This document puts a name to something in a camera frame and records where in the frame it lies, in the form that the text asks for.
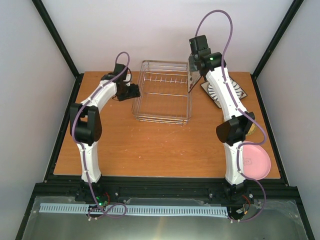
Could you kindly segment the square floral plate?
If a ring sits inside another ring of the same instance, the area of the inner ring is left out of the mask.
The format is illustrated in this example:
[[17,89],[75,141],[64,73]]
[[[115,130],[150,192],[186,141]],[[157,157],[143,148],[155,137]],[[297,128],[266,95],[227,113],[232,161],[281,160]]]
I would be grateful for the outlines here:
[[195,85],[201,79],[201,75],[197,66],[195,65],[195,59],[192,54],[188,57],[187,61],[187,92],[191,93]]

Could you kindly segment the wire metal dish rack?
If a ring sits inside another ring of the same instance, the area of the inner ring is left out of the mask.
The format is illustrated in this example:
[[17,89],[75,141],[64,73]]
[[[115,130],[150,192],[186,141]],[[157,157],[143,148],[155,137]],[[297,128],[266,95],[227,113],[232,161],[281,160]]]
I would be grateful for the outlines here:
[[137,79],[140,97],[132,104],[138,121],[185,125],[191,118],[188,64],[181,61],[143,60]]

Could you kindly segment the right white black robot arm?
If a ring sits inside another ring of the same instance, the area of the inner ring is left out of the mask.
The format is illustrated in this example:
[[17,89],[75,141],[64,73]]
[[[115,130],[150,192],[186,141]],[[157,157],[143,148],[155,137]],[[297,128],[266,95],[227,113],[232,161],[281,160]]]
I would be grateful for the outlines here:
[[243,147],[252,122],[246,117],[255,118],[253,112],[241,103],[229,77],[222,54],[209,53],[206,50],[191,53],[188,59],[188,73],[196,82],[201,77],[213,87],[223,113],[223,123],[216,127],[216,135],[224,146],[226,157],[225,179],[231,185],[239,185],[245,181],[243,167]]

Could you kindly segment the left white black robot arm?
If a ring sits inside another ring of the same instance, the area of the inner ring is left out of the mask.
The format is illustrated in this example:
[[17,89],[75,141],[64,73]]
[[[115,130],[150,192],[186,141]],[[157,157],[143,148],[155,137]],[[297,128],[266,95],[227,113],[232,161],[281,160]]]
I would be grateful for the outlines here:
[[104,195],[104,188],[96,184],[102,176],[98,161],[98,141],[102,136],[100,112],[113,97],[121,102],[141,96],[139,86],[131,83],[131,73],[124,73],[118,79],[113,77],[112,73],[104,75],[85,100],[70,106],[69,130],[80,153],[81,179],[93,183],[87,188],[86,195],[95,202]]

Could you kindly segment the round striped white plate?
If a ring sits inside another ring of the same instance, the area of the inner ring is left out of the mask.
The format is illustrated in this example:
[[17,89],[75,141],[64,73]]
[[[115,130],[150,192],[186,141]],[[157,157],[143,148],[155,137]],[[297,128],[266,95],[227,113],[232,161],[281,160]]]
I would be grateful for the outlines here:
[[[243,89],[240,87],[240,85],[237,82],[234,82],[234,81],[232,82],[232,86],[233,86],[238,98],[241,99],[243,97],[243,94],[245,93],[243,91]],[[215,92],[214,88],[210,84],[207,86],[207,91],[208,91],[209,96],[214,101],[219,102],[218,97],[216,95],[216,92]]]

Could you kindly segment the round woven bamboo plate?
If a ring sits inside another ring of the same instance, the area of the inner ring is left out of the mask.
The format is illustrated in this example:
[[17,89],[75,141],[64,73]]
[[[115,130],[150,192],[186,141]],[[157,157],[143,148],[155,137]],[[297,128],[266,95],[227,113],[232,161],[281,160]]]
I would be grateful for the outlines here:
[[252,123],[250,129],[248,130],[246,136],[252,135],[257,130],[257,125],[255,123]]

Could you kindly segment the left circuit board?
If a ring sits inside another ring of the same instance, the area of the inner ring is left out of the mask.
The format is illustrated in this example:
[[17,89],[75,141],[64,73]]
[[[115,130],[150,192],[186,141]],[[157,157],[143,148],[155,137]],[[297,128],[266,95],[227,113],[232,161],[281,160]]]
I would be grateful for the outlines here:
[[100,196],[96,196],[95,197],[97,202],[98,202],[98,205],[101,206],[101,207],[106,207],[110,204],[110,196],[107,192],[103,193],[102,195]]

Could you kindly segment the circuit board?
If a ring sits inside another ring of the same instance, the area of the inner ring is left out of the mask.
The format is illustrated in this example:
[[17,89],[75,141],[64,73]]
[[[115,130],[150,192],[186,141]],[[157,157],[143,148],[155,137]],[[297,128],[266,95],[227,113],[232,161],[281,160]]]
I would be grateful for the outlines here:
[[244,198],[245,203],[242,205],[242,207],[236,210],[236,213],[242,214],[245,216],[249,212],[249,209],[251,207],[251,202],[246,196],[243,195],[242,197]]
[[110,204],[110,196],[107,192],[103,193],[102,195],[100,196],[96,196],[95,197],[97,202],[98,202],[98,205],[101,206],[101,207],[106,207]]

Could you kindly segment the pink round plate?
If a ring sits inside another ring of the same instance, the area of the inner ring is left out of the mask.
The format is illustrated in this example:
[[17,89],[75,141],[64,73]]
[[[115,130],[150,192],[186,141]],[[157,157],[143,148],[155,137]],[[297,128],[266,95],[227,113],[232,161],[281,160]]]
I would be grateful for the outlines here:
[[262,180],[271,170],[271,159],[262,146],[245,141],[240,147],[239,167],[247,179]]

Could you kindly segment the right circuit board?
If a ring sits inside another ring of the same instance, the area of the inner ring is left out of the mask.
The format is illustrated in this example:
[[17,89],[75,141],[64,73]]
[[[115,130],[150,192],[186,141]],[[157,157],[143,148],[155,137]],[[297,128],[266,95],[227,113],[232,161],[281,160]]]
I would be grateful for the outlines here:
[[242,207],[236,210],[236,213],[242,214],[245,216],[249,212],[249,209],[251,207],[251,202],[246,196],[243,195],[242,197],[244,198],[245,203],[242,205]]

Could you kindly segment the left black frame post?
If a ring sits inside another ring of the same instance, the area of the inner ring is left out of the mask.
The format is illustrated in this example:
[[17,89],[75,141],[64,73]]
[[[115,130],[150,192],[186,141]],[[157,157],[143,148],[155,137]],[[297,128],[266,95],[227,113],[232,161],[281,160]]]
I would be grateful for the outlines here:
[[72,75],[76,79],[80,73],[74,64],[74,61],[71,58],[52,18],[50,17],[44,3],[42,0],[32,0],[34,7],[36,8],[38,14],[40,15],[43,23],[45,24],[48,32],[50,33],[53,41],[55,42],[58,50],[60,51],[65,63],[67,64],[69,70],[71,71]]

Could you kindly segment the black frame post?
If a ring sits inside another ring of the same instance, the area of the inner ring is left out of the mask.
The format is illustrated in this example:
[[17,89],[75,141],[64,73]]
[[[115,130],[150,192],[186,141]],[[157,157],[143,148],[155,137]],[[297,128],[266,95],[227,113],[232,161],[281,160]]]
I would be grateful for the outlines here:
[[251,74],[252,80],[256,81],[261,74],[262,70],[266,66],[268,60],[270,59],[271,55],[273,54],[274,50],[276,49],[277,45],[279,44],[280,40],[282,39],[283,35],[285,34],[286,30],[290,26],[292,20],[294,19],[295,15],[297,14],[298,10],[300,9],[301,5],[303,4],[304,0],[293,0],[290,7],[286,11],[281,23],[279,24],[277,30],[275,31],[271,41],[269,42],[267,48],[265,49],[261,59],[259,60],[256,68],[254,69],[253,73]]
[[71,71],[72,75],[76,79],[80,73],[74,64],[74,61],[71,58],[52,18],[50,17],[44,3],[42,0],[32,0],[34,7],[36,8],[38,14],[40,15],[43,23],[45,24],[48,32],[50,33],[53,41],[55,42],[58,50],[60,51],[65,63],[67,64],[69,70]]

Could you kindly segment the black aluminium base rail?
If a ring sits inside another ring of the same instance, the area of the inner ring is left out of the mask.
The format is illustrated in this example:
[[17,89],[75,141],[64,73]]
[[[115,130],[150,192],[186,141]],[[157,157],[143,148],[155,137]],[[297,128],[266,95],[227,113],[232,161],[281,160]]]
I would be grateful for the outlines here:
[[211,204],[231,205],[262,200],[300,200],[297,187],[282,179],[246,180],[239,187],[228,186],[222,178],[107,177],[93,185],[98,196],[108,194],[112,202],[130,198],[195,199]]

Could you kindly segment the right black frame post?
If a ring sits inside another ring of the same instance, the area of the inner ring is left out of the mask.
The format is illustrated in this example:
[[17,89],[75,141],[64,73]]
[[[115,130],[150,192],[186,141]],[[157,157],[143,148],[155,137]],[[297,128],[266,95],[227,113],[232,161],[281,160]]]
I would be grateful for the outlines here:
[[297,14],[298,10],[300,9],[301,5],[303,4],[304,0],[293,0],[290,7],[286,11],[281,23],[279,24],[277,30],[275,31],[271,41],[269,42],[267,48],[265,49],[261,59],[259,60],[256,68],[254,69],[253,73],[251,74],[252,80],[256,81],[261,74],[262,70],[266,66],[268,60],[270,59],[271,55],[273,54],[274,50],[276,49],[277,45],[279,44],[280,40],[282,39],[283,35],[285,34],[286,30],[290,26],[292,20],[294,19],[295,15]]

